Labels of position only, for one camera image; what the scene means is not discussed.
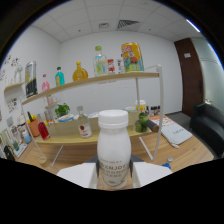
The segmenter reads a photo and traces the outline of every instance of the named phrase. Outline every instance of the brown door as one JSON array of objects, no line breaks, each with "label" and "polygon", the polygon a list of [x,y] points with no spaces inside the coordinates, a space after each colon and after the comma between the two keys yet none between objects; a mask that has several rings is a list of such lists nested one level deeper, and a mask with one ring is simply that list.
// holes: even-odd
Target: brown door
[{"label": "brown door", "polygon": [[182,112],[191,116],[195,104],[203,102],[203,77],[200,61],[190,38],[174,42],[183,80]]}]

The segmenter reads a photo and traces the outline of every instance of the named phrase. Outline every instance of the potted plant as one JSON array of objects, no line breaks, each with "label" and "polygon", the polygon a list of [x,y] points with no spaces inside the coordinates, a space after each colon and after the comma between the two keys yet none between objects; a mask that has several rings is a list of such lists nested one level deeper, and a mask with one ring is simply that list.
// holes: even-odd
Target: potted plant
[{"label": "potted plant", "polygon": [[58,108],[55,109],[55,113],[57,116],[56,119],[64,115],[67,115],[69,111],[70,111],[70,107],[66,103],[58,104]]}]

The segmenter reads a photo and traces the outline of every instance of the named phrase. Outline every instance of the table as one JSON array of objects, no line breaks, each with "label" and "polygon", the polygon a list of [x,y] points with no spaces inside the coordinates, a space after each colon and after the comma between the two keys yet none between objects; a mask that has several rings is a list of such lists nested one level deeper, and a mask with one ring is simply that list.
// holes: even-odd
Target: table
[{"label": "table", "polygon": [[[144,140],[146,146],[153,155],[157,140],[157,133],[142,136],[142,139]],[[173,157],[173,161],[170,164],[172,172],[177,172],[190,165],[208,162],[213,160],[214,158],[212,153],[206,148],[206,146],[194,136],[192,136],[192,138],[190,138],[186,142],[180,144],[179,149],[172,147],[168,143],[168,141],[163,136],[161,136],[155,161],[151,161],[142,143],[137,137],[131,140],[131,146],[132,154],[147,163],[162,165],[167,162],[168,157]],[[49,163],[51,163],[58,152],[59,146],[49,146],[47,144],[41,144],[40,147],[41,151],[49,159]],[[50,173],[57,174],[60,169],[82,164],[96,155],[97,144],[64,146],[53,168],[51,168],[50,166],[42,167],[38,162],[40,153],[35,147],[34,143],[31,142],[28,145],[28,149],[25,150],[21,157],[17,158],[16,161],[34,165]],[[130,178],[131,177],[129,175],[128,183],[124,188],[122,188],[122,190],[132,189],[132,182]],[[107,187],[103,186],[103,183],[100,179],[99,185],[99,189],[109,190]]]}]

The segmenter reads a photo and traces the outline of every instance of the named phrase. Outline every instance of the shelf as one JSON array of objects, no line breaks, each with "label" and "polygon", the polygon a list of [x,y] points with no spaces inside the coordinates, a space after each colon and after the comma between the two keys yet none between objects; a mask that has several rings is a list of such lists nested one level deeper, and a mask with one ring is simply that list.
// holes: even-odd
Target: shelf
[{"label": "shelf", "polygon": [[19,82],[19,83],[16,83],[16,84],[6,86],[5,89],[4,89],[4,92],[6,92],[7,90],[10,90],[10,89],[14,89],[16,87],[22,86],[24,83],[25,82]]},{"label": "shelf", "polygon": [[52,107],[52,106],[54,106],[54,105],[58,104],[58,102],[60,102],[60,101],[56,101],[56,102],[52,103],[52,104],[51,104],[51,105],[49,105],[49,106],[45,106],[45,108]]},{"label": "shelf", "polygon": [[121,73],[121,74],[113,74],[113,75],[105,75],[100,77],[94,77],[94,78],[88,78],[79,80],[76,82],[70,82],[67,84],[64,84],[62,86],[57,86],[55,88],[52,88],[50,90],[47,90],[45,92],[39,93],[37,95],[31,96],[27,98],[22,104],[25,105],[29,102],[32,102],[36,99],[42,98],[47,95],[52,95],[54,93],[70,89],[72,87],[79,87],[84,85],[89,85],[93,83],[102,83],[107,81],[114,81],[114,80],[122,80],[122,79],[142,79],[142,78],[156,78],[159,77],[159,73],[149,73],[149,72],[128,72],[128,73]]},{"label": "shelf", "polygon": [[[88,145],[97,144],[100,128],[98,126],[98,118],[90,118],[90,125],[93,135],[87,139],[80,137],[78,131],[77,120],[71,120],[67,122],[59,122],[53,124],[48,128],[50,138],[46,141],[42,140],[41,136],[36,138],[38,144],[47,145]],[[134,130],[134,126],[127,127],[128,134],[130,138],[141,137],[153,133],[149,128],[144,133],[138,133]]]}]

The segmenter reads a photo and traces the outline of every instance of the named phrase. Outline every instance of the yellow bottle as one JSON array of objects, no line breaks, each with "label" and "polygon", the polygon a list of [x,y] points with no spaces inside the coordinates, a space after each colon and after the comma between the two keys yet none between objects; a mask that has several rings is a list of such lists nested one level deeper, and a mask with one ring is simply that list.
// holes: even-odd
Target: yellow bottle
[{"label": "yellow bottle", "polygon": [[77,61],[76,62],[77,69],[73,73],[73,81],[78,81],[82,79],[87,79],[88,78],[88,72],[81,67],[81,62]]}]

